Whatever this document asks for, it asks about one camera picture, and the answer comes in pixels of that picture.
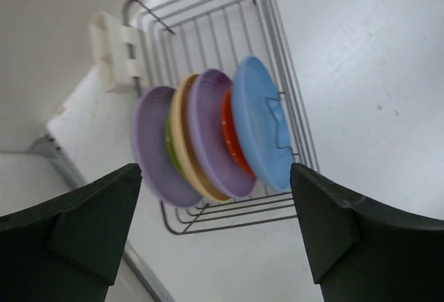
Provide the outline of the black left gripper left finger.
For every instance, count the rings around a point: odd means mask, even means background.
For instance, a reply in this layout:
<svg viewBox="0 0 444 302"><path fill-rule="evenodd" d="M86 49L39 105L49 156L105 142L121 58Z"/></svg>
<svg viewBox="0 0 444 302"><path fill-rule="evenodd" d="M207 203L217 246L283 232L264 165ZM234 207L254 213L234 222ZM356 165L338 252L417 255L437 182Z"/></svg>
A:
<svg viewBox="0 0 444 302"><path fill-rule="evenodd" d="M139 197L136 163L1 217L2 301L104 301Z"/></svg>

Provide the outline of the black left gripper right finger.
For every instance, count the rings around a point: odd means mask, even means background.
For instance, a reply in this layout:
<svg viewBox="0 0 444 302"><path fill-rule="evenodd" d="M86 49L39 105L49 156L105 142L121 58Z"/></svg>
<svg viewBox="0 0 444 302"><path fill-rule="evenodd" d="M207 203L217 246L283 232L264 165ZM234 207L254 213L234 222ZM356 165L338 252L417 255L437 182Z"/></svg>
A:
<svg viewBox="0 0 444 302"><path fill-rule="evenodd" d="M290 183L324 301L443 300L443 221L383 204L299 163Z"/></svg>

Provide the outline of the beige plate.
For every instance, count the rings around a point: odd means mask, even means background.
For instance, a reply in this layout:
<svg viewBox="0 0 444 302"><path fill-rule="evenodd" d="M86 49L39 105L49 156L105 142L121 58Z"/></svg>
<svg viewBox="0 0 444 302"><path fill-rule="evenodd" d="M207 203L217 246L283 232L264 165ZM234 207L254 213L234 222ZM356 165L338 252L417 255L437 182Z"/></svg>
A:
<svg viewBox="0 0 444 302"><path fill-rule="evenodd" d="M187 99L198 74L190 74L178 86L173 94L169 126L173 140L173 149L180 168L190 185L203 197L217 202L226 202L230 197L219 191L203 172L198 162L189 135L187 122Z"/></svg>

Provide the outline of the purple plate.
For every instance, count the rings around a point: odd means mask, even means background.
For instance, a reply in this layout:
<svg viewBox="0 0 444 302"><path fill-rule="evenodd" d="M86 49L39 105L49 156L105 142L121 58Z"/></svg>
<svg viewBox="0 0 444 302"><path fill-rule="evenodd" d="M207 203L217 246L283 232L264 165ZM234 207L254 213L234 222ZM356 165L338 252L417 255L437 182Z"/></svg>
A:
<svg viewBox="0 0 444 302"><path fill-rule="evenodd" d="M203 196L174 167L166 144L166 127L175 90L155 86L138 100L131 131L135 162L142 171L145 186L153 195L174 207L190 208Z"/></svg>
<svg viewBox="0 0 444 302"><path fill-rule="evenodd" d="M232 85L222 71L208 69L198 75L187 98L187 122L194 153L215 188L232 198L253 191L255 178L232 157L223 134L222 105Z"/></svg>

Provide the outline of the green plate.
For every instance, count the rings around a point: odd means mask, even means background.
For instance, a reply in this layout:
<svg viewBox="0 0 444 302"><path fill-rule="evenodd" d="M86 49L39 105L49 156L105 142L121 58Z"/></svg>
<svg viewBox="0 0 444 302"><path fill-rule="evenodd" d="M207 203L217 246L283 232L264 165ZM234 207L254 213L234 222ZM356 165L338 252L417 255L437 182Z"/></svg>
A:
<svg viewBox="0 0 444 302"><path fill-rule="evenodd" d="M165 132L165 142L166 142L166 149L168 151L170 160L173 164L173 166L176 168L178 173L182 176L184 176L183 171L181 169L180 163L178 162L178 159L176 157L174 145L173 145L173 138L171 135L171 122L168 120L166 123L166 132Z"/></svg>

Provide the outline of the blue plate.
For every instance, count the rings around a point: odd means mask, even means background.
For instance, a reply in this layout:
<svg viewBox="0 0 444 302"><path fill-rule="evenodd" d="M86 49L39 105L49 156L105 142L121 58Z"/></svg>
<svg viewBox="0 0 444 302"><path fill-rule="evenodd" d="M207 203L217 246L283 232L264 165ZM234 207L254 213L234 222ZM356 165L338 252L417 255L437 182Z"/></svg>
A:
<svg viewBox="0 0 444 302"><path fill-rule="evenodd" d="M244 58L234 75L232 116L244 157L256 177L269 187L290 188L294 162L280 92L264 63Z"/></svg>

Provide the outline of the orange plate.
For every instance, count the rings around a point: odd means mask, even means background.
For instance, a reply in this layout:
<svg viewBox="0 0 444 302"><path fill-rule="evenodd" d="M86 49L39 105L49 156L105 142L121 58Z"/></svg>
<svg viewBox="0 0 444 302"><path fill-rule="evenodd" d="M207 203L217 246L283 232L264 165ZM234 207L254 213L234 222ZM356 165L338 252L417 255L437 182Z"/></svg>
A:
<svg viewBox="0 0 444 302"><path fill-rule="evenodd" d="M225 143L228 146L228 151L231 156L234 158L236 163L249 175L253 178L256 178L255 173L250 168L247 160L244 157L244 153L241 149L236 128L234 126L234 119L232 115L232 106L231 106L231 94L232 88L229 87L227 92L225 93L223 99L223 105L221 110L221 118L222 118L222 129L225 137Z"/></svg>

